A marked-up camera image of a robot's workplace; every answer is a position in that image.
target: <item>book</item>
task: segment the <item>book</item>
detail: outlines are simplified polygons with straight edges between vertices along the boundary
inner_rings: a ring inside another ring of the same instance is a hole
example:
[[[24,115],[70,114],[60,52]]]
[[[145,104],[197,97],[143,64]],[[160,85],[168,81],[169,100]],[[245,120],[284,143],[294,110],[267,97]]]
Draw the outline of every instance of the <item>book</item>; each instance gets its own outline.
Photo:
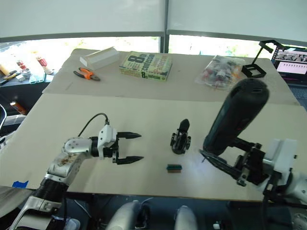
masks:
[[[122,74],[139,78],[166,81],[172,59],[165,54],[139,53],[131,51],[119,66]]]

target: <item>orange pliers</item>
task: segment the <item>orange pliers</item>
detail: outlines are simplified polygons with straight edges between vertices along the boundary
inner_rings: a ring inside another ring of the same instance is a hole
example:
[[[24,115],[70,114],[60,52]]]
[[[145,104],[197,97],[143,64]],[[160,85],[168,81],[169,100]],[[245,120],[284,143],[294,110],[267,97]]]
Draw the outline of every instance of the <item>orange pliers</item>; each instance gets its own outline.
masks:
[[[74,71],[73,73],[76,74],[78,77],[85,78],[88,80],[100,81],[100,78],[95,76],[93,72],[86,68],[79,68],[81,73]]]

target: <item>clear plastic bag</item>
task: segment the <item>clear plastic bag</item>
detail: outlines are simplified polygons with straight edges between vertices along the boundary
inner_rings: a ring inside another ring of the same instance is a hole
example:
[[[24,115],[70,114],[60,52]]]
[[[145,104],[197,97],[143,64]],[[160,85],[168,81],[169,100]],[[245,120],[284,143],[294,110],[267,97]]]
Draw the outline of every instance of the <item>clear plastic bag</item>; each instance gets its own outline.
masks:
[[[195,82],[215,89],[227,89],[241,79],[240,72],[243,65],[245,60],[241,58],[216,55]]]

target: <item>white table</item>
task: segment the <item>white table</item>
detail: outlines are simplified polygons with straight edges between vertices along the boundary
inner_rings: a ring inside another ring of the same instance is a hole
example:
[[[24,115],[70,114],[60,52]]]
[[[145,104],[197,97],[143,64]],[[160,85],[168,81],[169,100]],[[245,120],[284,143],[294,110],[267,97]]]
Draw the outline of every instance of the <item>white table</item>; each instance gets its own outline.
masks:
[[[74,50],[43,92],[204,102],[222,102],[229,93],[229,90],[215,90],[194,83],[196,76],[209,64],[213,56],[166,54],[173,60],[167,82],[122,75],[118,67],[128,54],[127,52],[120,53],[119,62],[94,71],[101,78],[100,82],[88,81],[75,76],[73,71],[83,67],[79,61],[80,56],[94,51]],[[248,57],[244,59],[246,64],[250,64],[253,60]],[[270,90],[270,103],[299,105],[269,59],[258,58],[257,64],[267,72],[267,75],[261,80],[268,85]]]
[[[129,165],[116,165],[111,159],[86,160],[71,192],[182,196],[207,199],[261,200],[253,186],[236,185],[229,175],[201,163],[197,149],[222,105],[222,102],[192,102],[153,99],[85,96],[45,93],[18,128],[4,153],[0,155],[0,185],[29,181],[27,188],[38,188],[46,170],[60,153],[63,143],[77,136],[94,114],[105,112],[118,131],[142,134],[141,138],[121,139],[120,156],[144,156]],[[181,120],[190,121],[190,149],[184,155],[171,151],[170,139]],[[298,140],[295,170],[307,173],[307,117],[297,105],[267,104],[241,138],[263,144],[265,151],[273,138]],[[104,118],[96,118],[83,133],[96,136]],[[238,149],[223,154],[234,164]],[[167,173],[166,165],[179,163],[181,173]]]

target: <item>blue tape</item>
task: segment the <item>blue tape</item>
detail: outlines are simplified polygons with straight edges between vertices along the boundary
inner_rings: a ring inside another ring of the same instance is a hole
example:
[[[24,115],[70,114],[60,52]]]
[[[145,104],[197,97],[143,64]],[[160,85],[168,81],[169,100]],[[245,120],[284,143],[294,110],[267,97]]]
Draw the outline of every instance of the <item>blue tape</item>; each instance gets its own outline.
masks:
[[[22,182],[19,182],[19,181],[14,181],[12,187],[13,188],[26,188],[27,185],[28,185],[28,182],[29,181],[26,181],[26,182],[22,183]]]

